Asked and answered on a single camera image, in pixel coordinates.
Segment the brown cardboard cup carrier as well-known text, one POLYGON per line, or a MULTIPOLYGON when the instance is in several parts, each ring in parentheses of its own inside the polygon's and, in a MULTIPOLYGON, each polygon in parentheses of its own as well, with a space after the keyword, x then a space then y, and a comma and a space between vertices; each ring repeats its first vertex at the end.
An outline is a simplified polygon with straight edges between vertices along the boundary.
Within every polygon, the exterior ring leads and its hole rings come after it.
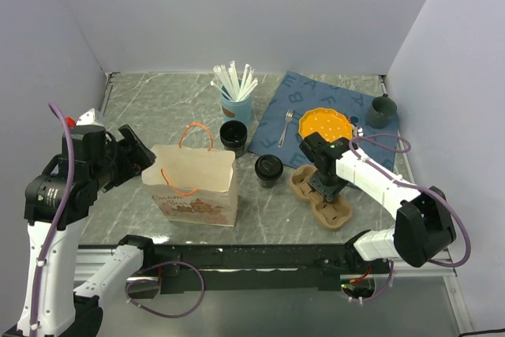
POLYGON ((316 221, 328 230, 338 230, 353 217, 351 204, 341 195, 332 201, 324 197, 309 185, 309 178, 316 172, 310 165, 298 167, 290 176, 289 186, 295 197, 310 207, 316 221))

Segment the black takeout coffee cup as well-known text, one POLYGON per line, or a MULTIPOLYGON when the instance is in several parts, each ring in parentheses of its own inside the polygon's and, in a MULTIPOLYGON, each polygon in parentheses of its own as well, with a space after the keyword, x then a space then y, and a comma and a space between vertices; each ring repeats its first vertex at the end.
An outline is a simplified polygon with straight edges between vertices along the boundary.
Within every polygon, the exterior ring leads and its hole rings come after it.
POLYGON ((279 176, 274 176, 274 177, 264 177, 264 176, 259 176, 259 183, 263 188, 272 188, 277 185, 279 181, 279 176))

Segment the brown paper takeout bag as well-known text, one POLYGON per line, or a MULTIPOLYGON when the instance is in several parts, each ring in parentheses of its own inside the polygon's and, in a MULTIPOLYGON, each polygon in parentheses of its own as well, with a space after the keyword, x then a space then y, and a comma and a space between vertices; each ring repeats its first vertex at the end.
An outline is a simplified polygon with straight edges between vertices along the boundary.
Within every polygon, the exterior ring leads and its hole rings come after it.
POLYGON ((151 148, 155 162, 141 174, 144 187, 165 217, 173 222, 233 227, 238 211, 235 153, 177 144, 151 148))

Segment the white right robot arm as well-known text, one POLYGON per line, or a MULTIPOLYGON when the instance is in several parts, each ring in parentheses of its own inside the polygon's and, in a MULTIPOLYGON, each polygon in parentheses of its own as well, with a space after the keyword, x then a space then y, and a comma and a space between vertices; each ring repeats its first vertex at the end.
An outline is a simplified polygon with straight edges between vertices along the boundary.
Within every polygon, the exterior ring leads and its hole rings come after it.
POLYGON ((420 189, 392 173, 358 147, 358 138, 326 141, 312 133, 300 149, 314 167, 302 184, 318 193, 325 204, 337 200, 347 185, 354 185, 379 203, 395 221, 389 230, 365 231, 347 243, 346 266, 366 270, 373 260, 404 260, 419 268, 455 239, 456 231, 443 192, 420 189))

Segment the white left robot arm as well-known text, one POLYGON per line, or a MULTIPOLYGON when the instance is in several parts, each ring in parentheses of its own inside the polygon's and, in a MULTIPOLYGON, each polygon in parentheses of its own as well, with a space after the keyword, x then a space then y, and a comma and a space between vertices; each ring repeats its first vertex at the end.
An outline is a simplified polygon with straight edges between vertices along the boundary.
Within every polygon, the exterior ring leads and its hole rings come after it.
POLYGON ((99 191, 127 182, 155 162, 129 125, 121 140, 101 125, 65 127, 62 151, 25 190, 30 261, 24 308, 6 336, 96 336, 106 304, 135 272, 156 266, 150 238, 127 235, 84 284, 74 285, 77 250, 99 191))

